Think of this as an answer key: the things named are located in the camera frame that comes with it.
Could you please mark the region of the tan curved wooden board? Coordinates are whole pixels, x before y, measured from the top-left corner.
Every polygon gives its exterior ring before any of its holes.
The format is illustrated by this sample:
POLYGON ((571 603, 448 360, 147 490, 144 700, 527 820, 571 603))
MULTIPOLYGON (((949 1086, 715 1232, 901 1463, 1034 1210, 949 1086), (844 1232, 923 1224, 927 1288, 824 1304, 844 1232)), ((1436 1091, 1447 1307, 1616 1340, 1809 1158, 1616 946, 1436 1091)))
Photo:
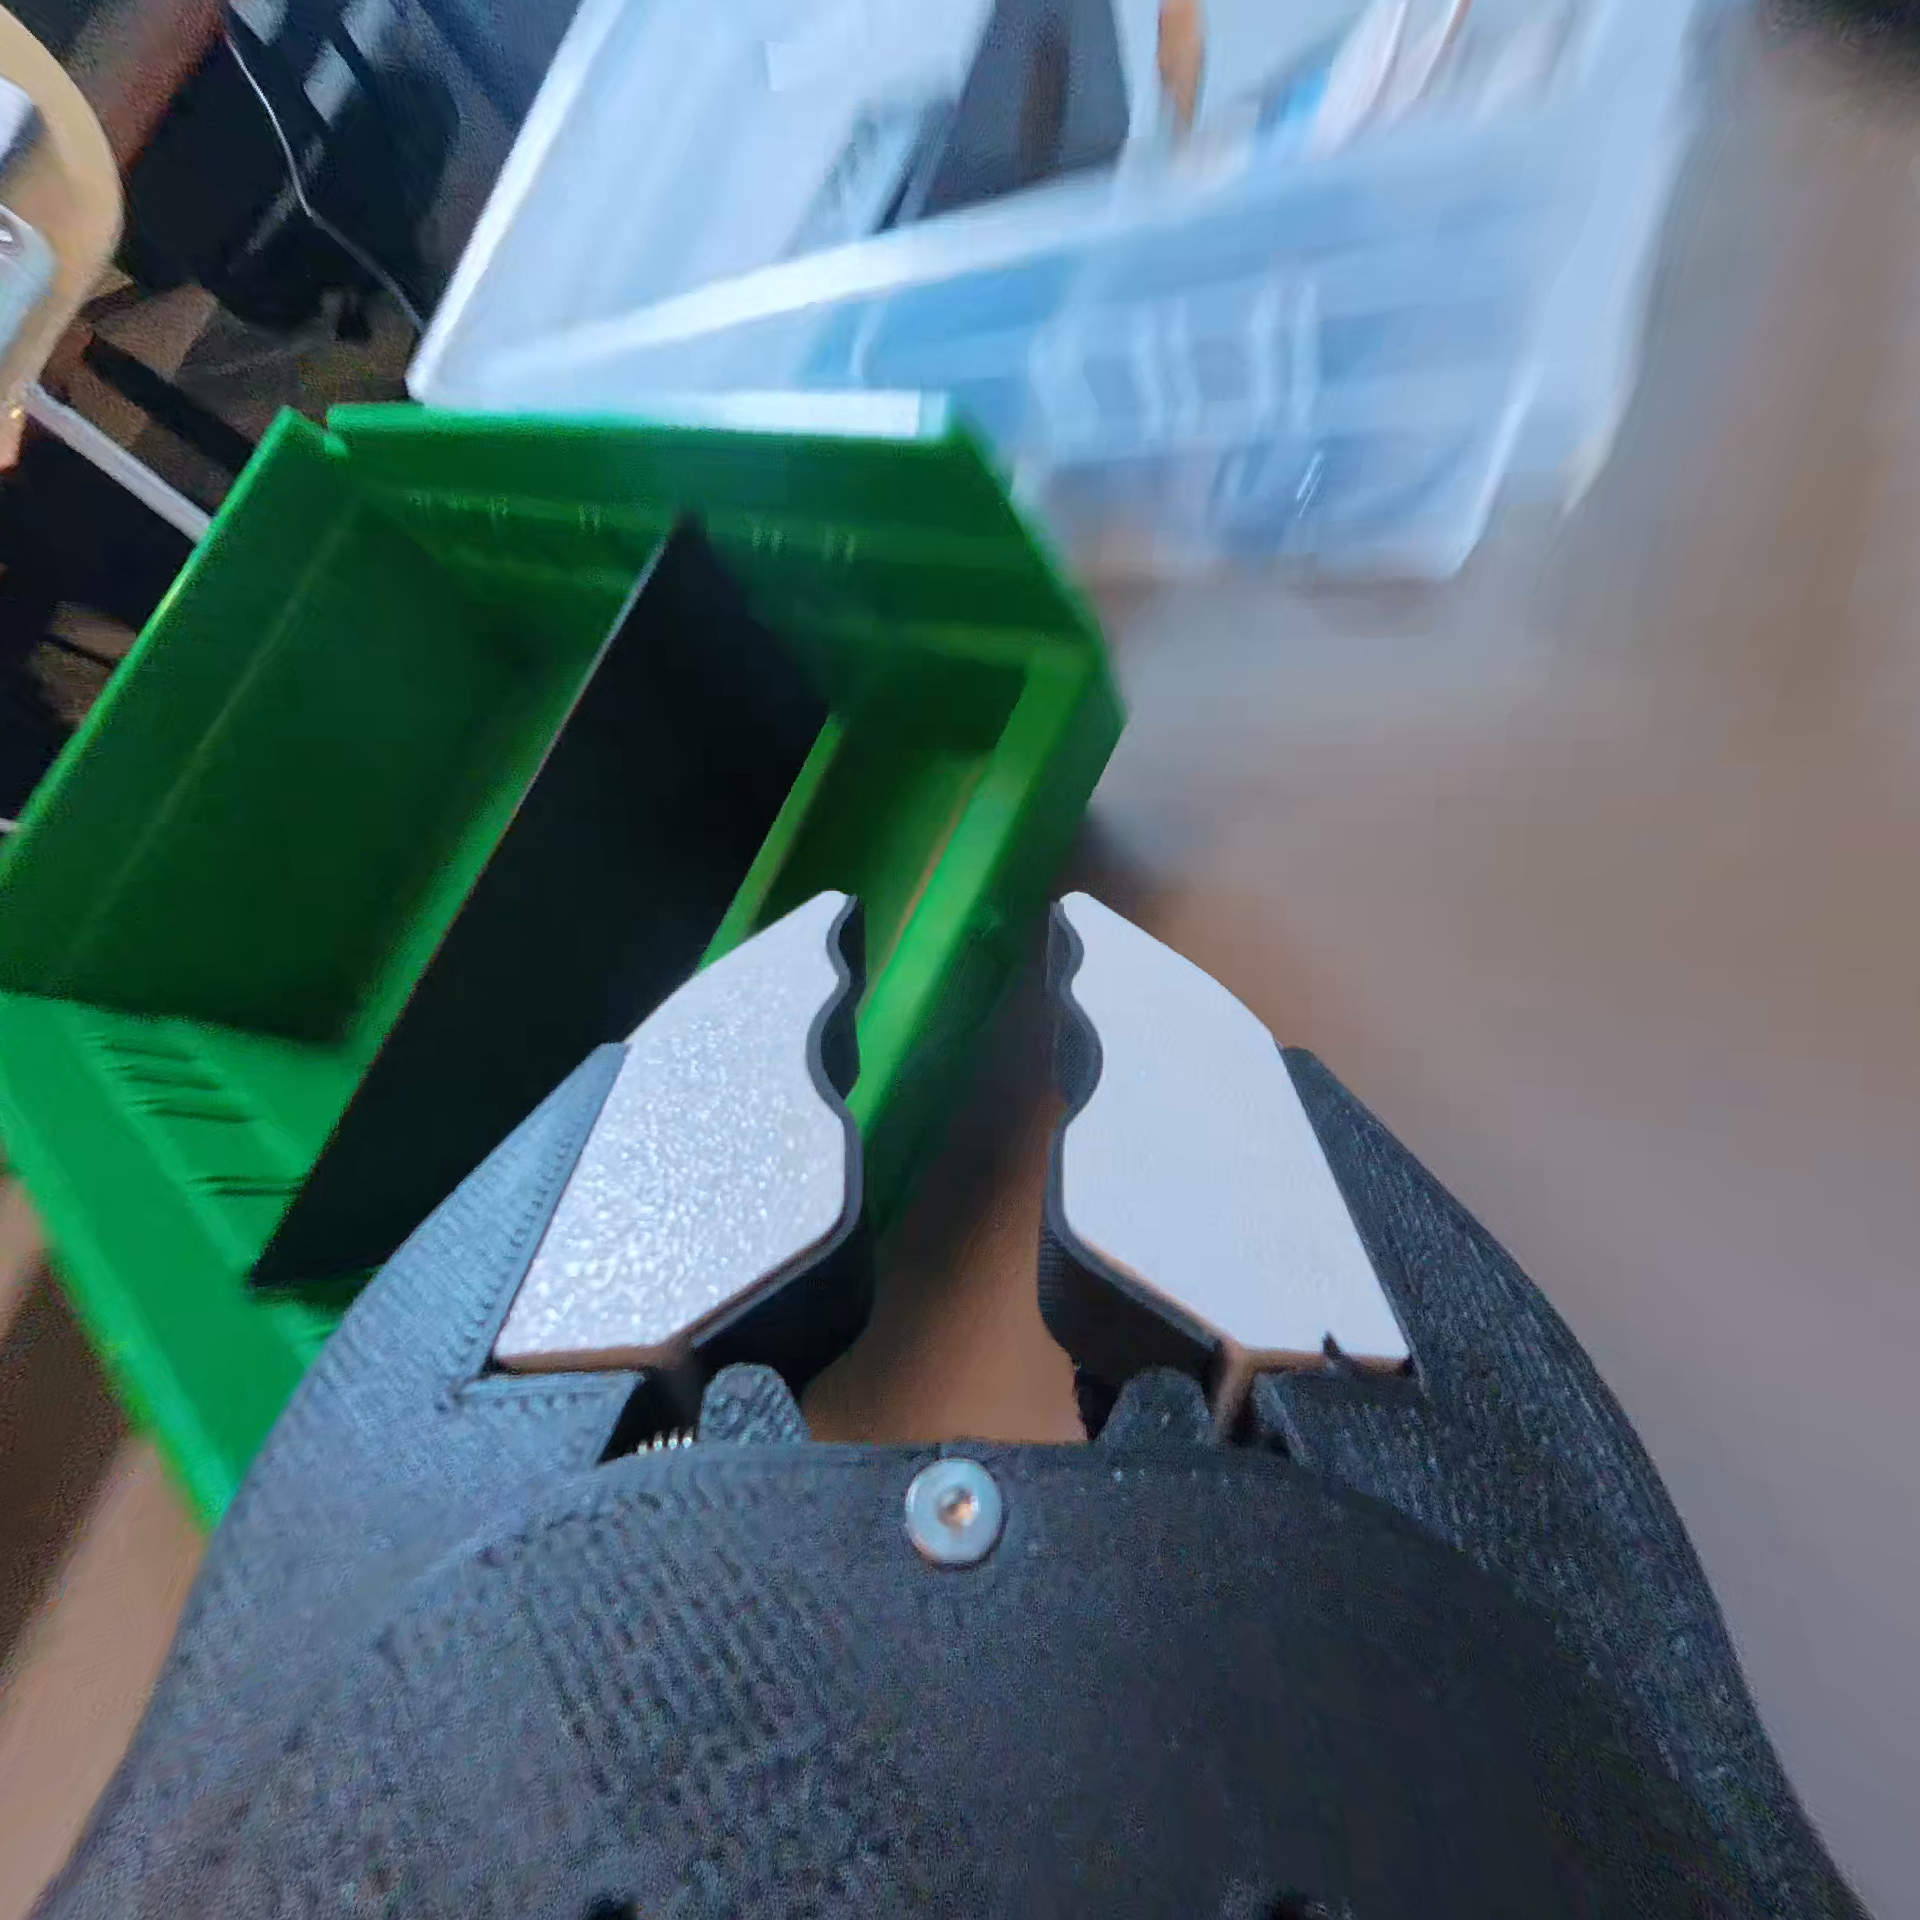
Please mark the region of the tan curved wooden board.
POLYGON ((51 276, 4 342, 4 418, 23 411, 28 389, 69 325, 100 288, 124 230, 124 187, 100 119, 63 61, 3 8, 4 79, 23 87, 39 130, 4 168, 4 205, 51 251, 51 276))

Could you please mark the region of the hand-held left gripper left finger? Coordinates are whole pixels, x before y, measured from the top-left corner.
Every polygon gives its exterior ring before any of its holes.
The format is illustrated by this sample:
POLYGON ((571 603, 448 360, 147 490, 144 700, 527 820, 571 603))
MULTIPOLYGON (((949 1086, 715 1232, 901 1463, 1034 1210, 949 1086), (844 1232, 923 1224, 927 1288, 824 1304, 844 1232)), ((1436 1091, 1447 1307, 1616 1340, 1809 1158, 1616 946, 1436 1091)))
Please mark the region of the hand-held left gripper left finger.
POLYGON ((620 1046, 499 1320, 505 1386, 628 1376, 672 1426, 759 1367, 801 1400, 871 1319, 849 1096, 861 906, 820 891, 707 964, 620 1046))

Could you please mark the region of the green plastic storage bin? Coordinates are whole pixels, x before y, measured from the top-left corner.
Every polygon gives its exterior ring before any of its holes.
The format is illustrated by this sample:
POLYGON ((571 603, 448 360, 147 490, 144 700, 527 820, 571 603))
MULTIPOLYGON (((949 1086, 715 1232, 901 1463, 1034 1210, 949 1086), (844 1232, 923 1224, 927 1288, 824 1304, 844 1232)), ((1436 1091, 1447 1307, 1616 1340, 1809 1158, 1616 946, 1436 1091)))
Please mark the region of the green plastic storage bin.
POLYGON ((215 1527, 367 1276, 255 1259, 642 567, 699 519, 828 720, 699 964, 861 906, 888 1235, 1125 727, 1109 647, 944 402, 283 415, 4 843, 8 1163, 117 1399, 215 1527))

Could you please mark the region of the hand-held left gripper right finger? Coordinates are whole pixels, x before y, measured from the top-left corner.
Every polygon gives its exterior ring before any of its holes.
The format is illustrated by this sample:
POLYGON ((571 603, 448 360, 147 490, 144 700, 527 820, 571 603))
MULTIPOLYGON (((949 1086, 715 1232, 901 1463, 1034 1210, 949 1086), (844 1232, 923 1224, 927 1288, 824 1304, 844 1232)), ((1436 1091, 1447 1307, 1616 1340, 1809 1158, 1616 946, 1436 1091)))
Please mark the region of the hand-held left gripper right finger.
POLYGON ((1389 1303, 1285 1046, 1210 972, 1092 894, 1047 924, 1064 1114, 1047 1148, 1041 1310, 1104 1424, 1170 1372, 1213 1426, 1261 1376, 1401 1376, 1389 1303))

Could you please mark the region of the black bin divider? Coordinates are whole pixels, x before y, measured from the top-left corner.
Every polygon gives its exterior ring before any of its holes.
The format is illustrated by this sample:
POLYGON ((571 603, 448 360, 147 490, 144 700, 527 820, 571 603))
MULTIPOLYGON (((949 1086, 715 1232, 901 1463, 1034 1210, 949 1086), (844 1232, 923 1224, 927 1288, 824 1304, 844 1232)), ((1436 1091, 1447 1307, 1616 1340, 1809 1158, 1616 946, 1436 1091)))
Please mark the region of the black bin divider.
POLYGON ((256 1292, 381 1267, 596 1046, 704 959, 828 720, 682 515, 475 885, 255 1259, 256 1292))

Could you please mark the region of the clear plastic storage box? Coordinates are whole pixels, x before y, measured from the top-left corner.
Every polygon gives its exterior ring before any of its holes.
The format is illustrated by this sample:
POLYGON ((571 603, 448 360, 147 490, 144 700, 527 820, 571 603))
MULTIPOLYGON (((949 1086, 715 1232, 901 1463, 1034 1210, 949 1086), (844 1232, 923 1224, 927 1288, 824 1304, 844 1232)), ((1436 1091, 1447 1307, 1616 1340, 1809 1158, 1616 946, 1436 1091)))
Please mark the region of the clear plastic storage box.
POLYGON ((581 5, 407 389, 906 429, 1092 570, 1439 580, 1616 443, 1697 5, 581 5))

